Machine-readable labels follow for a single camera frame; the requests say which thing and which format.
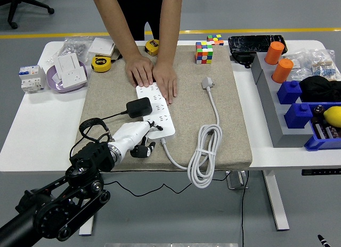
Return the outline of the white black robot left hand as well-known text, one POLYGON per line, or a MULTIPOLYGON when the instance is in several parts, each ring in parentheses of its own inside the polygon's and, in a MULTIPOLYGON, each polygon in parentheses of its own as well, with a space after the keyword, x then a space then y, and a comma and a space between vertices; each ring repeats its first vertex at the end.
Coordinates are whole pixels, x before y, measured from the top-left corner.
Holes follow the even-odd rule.
POLYGON ((127 151, 134 158, 147 158, 155 148, 155 142, 145 146, 146 134, 152 127, 162 131, 163 127, 155 124, 154 121, 138 121, 123 124, 112 136, 112 141, 108 143, 110 153, 116 163, 123 161, 127 151))

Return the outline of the person's left hand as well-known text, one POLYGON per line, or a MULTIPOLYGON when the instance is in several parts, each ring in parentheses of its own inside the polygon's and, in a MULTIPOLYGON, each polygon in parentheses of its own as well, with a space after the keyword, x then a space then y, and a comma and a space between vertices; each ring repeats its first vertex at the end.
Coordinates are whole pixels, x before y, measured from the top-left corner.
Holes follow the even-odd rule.
POLYGON ((177 97, 177 74, 170 63, 157 61, 153 67, 153 77, 167 104, 177 97))

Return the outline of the person's right hand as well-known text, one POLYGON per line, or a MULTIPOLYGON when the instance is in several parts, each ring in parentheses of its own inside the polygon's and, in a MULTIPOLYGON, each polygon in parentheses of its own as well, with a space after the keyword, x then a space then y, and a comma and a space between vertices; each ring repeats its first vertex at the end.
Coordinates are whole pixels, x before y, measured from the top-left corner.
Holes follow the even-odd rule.
POLYGON ((148 87, 153 83, 153 63, 149 58, 141 55, 132 55, 125 58, 125 62, 127 79, 133 87, 148 87))

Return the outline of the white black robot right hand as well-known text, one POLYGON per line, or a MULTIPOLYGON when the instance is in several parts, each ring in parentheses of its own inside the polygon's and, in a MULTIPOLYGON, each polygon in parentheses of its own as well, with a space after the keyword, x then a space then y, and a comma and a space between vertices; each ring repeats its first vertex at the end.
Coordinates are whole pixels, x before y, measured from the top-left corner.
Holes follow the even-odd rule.
POLYGON ((318 239, 324 247, 331 247, 327 240, 320 234, 318 234, 318 239))

